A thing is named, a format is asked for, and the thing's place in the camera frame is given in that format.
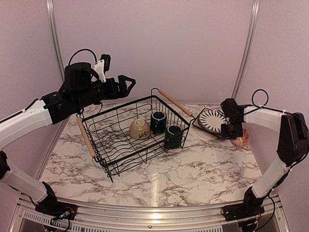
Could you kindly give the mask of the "blue white patterned bowl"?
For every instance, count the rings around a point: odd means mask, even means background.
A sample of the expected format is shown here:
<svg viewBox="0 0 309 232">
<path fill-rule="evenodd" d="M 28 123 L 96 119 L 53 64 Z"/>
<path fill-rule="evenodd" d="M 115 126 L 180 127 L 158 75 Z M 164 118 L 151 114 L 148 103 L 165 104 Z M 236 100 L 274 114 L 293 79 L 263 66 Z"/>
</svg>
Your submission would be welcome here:
<svg viewBox="0 0 309 232">
<path fill-rule="evenodd" d="M 246 129 L 243 129 L 243 136 L 238 137 L 235 140 L 231 140 L 231 143 L 237 147 L 247 147 L 250 143 L 251 137 Z"/>
</svg>

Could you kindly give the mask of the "white striped round plate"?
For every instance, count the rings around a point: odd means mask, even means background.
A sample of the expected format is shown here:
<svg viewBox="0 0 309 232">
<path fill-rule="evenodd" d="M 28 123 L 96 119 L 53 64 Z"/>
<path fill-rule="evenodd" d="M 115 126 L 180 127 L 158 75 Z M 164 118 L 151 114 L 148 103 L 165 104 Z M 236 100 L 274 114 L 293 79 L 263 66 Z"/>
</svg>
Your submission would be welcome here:
<svg viewBox="0 0 309 232">
<path fill-rule="evenodd" d="M 220 134 L 221 125 L 227 123 L 226 118 L 215 110 L 205 110 L 201 112 L 197 120 L 203 129 L 215 134 Z"/>
</svg>

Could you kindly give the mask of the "grey reindeer round plate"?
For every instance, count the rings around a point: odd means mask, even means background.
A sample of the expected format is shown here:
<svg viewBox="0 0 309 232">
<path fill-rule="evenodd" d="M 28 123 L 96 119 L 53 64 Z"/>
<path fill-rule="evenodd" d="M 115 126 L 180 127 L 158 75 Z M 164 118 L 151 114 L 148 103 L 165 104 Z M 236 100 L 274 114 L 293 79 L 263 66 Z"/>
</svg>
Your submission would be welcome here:
<svg viewBox="0 0 309 232">
<path fill-rule="evenodd" d="M 202 109 L 202 110 L 198 113 L 198 115 L 197 115 L 197 117 L 196 117 L 196 126 L 199 127 L 201 130 L 206 130 L 206 128 L 201 124 L 201 122 L 200 122 L 200 120 L 199 120 L 200 115 L 201 115 L 203 112 L 205 112 L 206 110 L 208 110 L 207 107 L 205 107 L 204 109 Z"/>
</svg>

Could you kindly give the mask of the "square floral black-backed plate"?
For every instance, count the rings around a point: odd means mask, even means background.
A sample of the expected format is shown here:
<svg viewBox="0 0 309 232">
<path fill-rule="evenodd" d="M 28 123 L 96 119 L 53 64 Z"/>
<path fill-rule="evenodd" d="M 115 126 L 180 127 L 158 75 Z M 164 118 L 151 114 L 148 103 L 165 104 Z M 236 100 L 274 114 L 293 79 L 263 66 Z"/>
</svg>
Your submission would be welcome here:
<svg viewBox="0 0 309 232">
<path fill-rule="evenodd" d="M 222 116 L 224 116 L 223 113 L 222 113 L 220 110 L 215 110 L 215 111 L 218 111 Z M 220 134 L 215 134 L 215 133 L 208 132 L 208 131 L 206 131 L 206 130 L 203 130 L 203 131 L 206 132 L 206 133 L 208 133 L 208 134 L 210 134 L 210 135 L 213 135 L 213 136 L 216 137 L 216 138 L 223 139 L 223 138 L 221 137 L 221 133 L 220 133 Z"/>
</svg>

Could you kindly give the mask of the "beige ceramic bowl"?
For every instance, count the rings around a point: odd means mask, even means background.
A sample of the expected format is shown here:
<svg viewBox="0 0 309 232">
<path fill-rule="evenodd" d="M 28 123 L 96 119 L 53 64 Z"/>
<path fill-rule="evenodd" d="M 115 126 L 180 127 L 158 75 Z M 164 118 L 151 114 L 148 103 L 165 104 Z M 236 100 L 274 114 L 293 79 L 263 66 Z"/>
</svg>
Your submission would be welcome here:
<svg viewBox="0 0 309 232">
<path fill-rule="evenodd" d="M 129 135 L 137 140 L 143 140 L 150 136 L 150 125 L 144 119 L 135 119 L 129 127 Z"/>
</svg>

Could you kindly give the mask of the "black wire dish rack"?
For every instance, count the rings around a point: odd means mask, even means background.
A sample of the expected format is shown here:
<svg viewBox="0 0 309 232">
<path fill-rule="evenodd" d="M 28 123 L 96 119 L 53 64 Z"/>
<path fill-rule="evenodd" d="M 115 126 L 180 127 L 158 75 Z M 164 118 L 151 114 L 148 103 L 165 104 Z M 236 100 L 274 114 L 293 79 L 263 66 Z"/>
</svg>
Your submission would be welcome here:
<svg viewBox="0 0 309 232">
<path fill-rule="evenodd" d="M 93 159 L 101 165 L 107 177 L 112 179 L 122 172 L 133 169 L 150 159 L 168 153 L 165 149 L 165 134 L 153 133 L 143 140 L 129 135 L 130 124 L 135 119 L 151 122 L 151 114 L 162 111 L 167 115 L 167 126 L 178 125 L 183 129 L 180 148 L 184 147 L 190 124 L 195 117 L 188 116 L 160 93 L 143 97 L 110 109 L 96 113 L 81 112 L 77 117 L 82 120 L 96 157 Z"/>
</svg>

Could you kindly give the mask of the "navy blue mug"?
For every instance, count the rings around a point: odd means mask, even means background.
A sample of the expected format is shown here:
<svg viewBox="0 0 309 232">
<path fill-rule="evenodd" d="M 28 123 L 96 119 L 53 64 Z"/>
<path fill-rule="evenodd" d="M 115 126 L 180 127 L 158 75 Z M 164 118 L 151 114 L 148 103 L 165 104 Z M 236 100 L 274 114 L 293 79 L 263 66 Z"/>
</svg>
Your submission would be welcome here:
<svg viewBox="0 0 309 232">
<path fill-rule="evenodd" d="M 151 131 L 154 135 L 162 134 L 166 130 L 167 115 L 162 111 L 155 111 L 151 114 Z"/>
</svg>

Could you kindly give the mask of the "dark green mug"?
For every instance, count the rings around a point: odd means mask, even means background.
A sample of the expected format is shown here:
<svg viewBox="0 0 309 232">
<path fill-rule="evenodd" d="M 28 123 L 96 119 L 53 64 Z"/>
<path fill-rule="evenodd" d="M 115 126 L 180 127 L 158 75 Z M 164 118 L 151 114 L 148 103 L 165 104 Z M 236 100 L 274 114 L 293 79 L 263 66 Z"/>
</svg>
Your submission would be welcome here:
<svg viewBox="0 0 309 232">
<path fill-rule="evenodd" d="M 176 149 L 181 146 L 183 129 L 178 125 L 169 125 L 165 133 L 165 149 Z"/>
</svg>

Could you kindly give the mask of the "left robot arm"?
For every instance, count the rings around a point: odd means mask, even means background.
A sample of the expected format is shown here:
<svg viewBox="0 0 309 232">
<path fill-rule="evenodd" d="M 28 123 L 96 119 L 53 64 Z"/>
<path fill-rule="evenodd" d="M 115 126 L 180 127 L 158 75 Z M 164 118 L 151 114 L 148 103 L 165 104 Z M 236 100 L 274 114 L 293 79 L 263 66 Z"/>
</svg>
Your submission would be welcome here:
<svg viewBox="0 0 309 232">
<path fill-rule="evenodd" d="M 78 62 L 65 67 L 65 81 L 56 92 L 34 100 L 28 107 L 1 120 L 0 148 L 43 127 L 55 125 L 82 109 L 102 100 L 115 100 L 129 95 L 136 81 L 125 75 L 105 78 L 109 67 L 104 62 L 94 68 L 90 63 Z M 40 182 L 15 167 L 4 151 L 0 152 L 0 181 L 41 203 L 51 215 L 61 211 L 61 204 L 48 184 Z"/>
</svg>

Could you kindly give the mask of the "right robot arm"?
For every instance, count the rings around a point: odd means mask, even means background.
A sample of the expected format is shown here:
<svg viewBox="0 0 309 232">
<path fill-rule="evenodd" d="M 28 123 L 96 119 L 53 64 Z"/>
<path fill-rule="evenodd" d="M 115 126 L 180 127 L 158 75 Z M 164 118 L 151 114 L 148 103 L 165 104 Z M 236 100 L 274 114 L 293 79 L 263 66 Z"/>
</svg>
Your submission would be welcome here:
<svg viewBox="0 0 309 232">
<path fill-rule="evenodd" d="M 302 113 L 270 109 L 256 105 L 239 105 L 233 98 L 221 103 L 227 123 L 221 125 L 222 137 L 237 139 L 243 136 L 243 124 L 257 125 L 278 135 L 277 156 L 262 177 L 244 195 L 239 212 L 250 216 L 258 204 L 288 176 L 294 166 L 309 153 L 309 129 Z"/>
</svg>

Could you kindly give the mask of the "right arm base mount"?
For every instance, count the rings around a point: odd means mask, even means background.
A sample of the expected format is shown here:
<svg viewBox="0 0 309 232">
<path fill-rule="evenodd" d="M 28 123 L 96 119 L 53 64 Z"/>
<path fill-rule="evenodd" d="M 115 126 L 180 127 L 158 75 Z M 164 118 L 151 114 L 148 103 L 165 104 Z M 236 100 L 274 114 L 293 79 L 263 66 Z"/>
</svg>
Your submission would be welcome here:
<svg viewBox="0 0 309 232">
<path fill-rule="evenodd" d="M 242 203 L 230 204 L 221 208 L 221 215 L 226 221 L 233 221 L 253 216 L 258 216 L 265 212 L 263 202 L 266 196 L 257 198 L 253 193 L 253 188 L 249 187 Z"/>
</svg>

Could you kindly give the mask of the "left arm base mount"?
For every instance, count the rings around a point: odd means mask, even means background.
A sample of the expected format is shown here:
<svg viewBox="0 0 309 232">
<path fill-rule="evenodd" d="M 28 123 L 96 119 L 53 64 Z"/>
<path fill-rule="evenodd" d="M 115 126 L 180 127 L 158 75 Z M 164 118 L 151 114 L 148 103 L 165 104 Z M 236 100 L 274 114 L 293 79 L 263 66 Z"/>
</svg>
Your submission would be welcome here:
<svg viewBox="0 0 309 232">
<path fill-rule="evenodd" d="M 46 188 L 47 196 L 39 201 L 35 210 L 54 217 L 54 220 L 66 218 L 74 220 L 77 206 L 75 204 L 59 202 L 52 188 L 45 182 L 42 182 Z"/>
</svg>

